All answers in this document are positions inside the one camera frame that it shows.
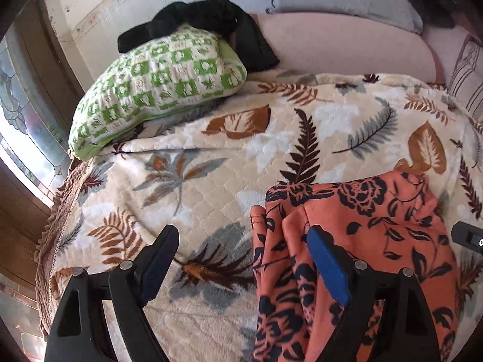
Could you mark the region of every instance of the stained glass window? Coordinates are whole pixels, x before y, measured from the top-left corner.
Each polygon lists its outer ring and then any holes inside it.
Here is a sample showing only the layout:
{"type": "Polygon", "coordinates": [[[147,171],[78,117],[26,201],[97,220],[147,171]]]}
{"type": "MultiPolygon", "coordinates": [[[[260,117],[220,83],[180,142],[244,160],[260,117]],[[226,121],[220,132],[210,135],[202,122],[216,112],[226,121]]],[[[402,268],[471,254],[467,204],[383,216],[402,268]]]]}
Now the stained glass window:
{"type": "Polygon", "coordinates": [[[0,44],[0,158],[40,200],[52,206],[56,189],[67,177],[67,133],[34,91],[26,91],[11,60],[6,40],[0,44]]]}

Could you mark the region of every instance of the clamp jaw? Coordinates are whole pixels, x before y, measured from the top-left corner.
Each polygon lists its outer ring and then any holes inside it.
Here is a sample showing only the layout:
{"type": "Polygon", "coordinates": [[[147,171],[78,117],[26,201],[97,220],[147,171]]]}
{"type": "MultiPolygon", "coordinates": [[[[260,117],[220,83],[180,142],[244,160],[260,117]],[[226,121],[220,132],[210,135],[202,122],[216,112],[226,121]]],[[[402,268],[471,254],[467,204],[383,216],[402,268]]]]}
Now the clamp jaw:
{"type": "Polygon", "coordinates": [[[168,225],[134,261],[94,275],[75,268],[52,324],[45,362],[117,362],[102,300],[113,302],[132,362],[169,362],[142,308],[158,294],[178,245],[178,230],[168,225]]]}
{"type": "Polygon", "coordinates": [[[318,225],[309,229],[307,244],[330,295],[344,306],[317,362],[356,360],[376,300],[384,300],[384,307],[370,362],[440,362],[433,318],[412,269],[375,271],[334,245],[318,225]]]}

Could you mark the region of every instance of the floral blanket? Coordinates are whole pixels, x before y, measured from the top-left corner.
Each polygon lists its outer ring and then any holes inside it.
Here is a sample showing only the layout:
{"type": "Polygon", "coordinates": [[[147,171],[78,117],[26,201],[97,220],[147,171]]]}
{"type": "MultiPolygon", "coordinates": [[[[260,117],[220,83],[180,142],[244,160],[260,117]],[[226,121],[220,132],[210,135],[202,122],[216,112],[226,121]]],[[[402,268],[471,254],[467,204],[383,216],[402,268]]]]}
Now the floral blanket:
{"type": "MultiPolygon", "coordinates": [[[[73,267],[106,271],[173,224],[180,248],[144,309],[163,349],[173,362],[252,360],[249,211],[279,180],[296,187],[395,167],[425,173],[448,233],[457,221],[483,227],[483,125],[445,92],[406,76],[255,74],[209,115],[176,127],[152,121],[127,139],[78,166],[56,200],[36,253],[45,332],[73,267]]],[[[449,244],[456,308],[440,320],[457,330],[445,336],[448,360],[483,312],[483,260],[449,244]]],[[[424,273],[429,265],[421,260],[424,273]]],[[[112,305],[105,310],[118,358],[129,361],[112,305]]]]}

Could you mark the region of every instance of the striped cushion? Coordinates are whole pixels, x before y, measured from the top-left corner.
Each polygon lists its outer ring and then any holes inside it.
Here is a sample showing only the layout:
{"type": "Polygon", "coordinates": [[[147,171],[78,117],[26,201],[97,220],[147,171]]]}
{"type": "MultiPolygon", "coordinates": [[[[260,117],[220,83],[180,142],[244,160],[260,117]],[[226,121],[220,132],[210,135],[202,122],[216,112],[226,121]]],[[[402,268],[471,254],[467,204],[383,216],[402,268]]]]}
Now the striped cushion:
{"type": "Polygon", "coordinates": [[[483,53],[472,37],[467,38],[456,63],[450,95],[478,121],[483,120],[483,53]]]}

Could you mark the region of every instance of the orange dress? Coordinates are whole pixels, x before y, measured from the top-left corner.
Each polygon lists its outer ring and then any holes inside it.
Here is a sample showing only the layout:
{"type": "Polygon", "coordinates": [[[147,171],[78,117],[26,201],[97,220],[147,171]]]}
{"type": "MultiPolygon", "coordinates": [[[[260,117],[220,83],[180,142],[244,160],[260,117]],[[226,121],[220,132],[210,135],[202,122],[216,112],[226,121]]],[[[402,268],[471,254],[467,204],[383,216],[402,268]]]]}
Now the orange dress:
{"type": "MultiPolygon", "coordinates": [[[[374,270],[414,270],[433,315],[441,360],[455,338],[456,260],[427,176],[391,171],[345,183],[288,184],[269,189],[251,210],[258,323],[254,361],[315,361],[342,307],[330,296],[307,249],[320,225],[374,270]]],[[[382,313],[374,313],[357,354],[369,357],[382,313]]]]}

